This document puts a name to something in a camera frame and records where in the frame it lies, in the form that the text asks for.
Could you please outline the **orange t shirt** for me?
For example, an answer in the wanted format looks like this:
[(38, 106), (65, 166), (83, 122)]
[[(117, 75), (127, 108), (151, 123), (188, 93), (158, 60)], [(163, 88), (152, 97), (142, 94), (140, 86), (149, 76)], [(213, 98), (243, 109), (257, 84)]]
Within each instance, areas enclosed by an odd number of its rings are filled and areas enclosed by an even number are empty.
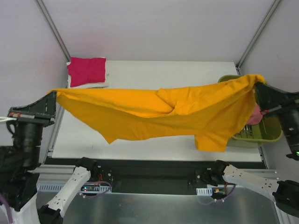
[(74, 117), (115, 140), (191, 135), (200, 151), (224, 152), (255, 105), (259, 74), (204, 86), (159, 90), (55, 89), (56, 101)]

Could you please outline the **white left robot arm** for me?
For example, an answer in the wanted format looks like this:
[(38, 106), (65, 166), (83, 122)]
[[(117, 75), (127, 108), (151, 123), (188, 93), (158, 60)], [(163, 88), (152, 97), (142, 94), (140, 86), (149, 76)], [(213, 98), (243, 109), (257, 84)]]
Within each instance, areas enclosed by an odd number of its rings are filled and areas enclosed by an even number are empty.
[(0, 208), (10, 224), (61, 224), (81, 187), (99, 176), (97, 162), (83, 157), (67, 183), (46, 205), (36, 207), (39, 155), (43, 129), (55, 123), (55, 91), (38, 101), (12, 107), (0, 121), (12, 135), (11, 146), (0, 147)]

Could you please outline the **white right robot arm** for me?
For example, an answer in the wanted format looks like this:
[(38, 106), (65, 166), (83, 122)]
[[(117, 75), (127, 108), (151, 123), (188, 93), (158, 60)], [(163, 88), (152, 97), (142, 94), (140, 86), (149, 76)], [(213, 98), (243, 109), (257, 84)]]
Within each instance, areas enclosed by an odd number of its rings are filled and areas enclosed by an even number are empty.
[[(256, 84), (256, 93), (262, 114), (276, 116), (286, 137), (290, 154), (288, 158), (299, 159), (299, 94), (286, 92), (275, 87)], [(241, 185), (273, 201), (283, 212), (298, 217), (299, 184), (286, 180), (275, 181), (238, 169), (224, 161), (217, 160), (207, 176), (208, 183), (214, 186), (223, 182)]]

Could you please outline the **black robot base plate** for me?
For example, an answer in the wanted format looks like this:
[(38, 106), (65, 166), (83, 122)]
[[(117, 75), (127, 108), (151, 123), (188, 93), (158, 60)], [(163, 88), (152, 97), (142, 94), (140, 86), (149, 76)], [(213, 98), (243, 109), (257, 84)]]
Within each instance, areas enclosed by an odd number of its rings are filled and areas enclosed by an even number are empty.
[(196, 189), (224, 184), (227, 162), (94, 160), (91, 180), (111, 184), (114, 193), (195, 195)]

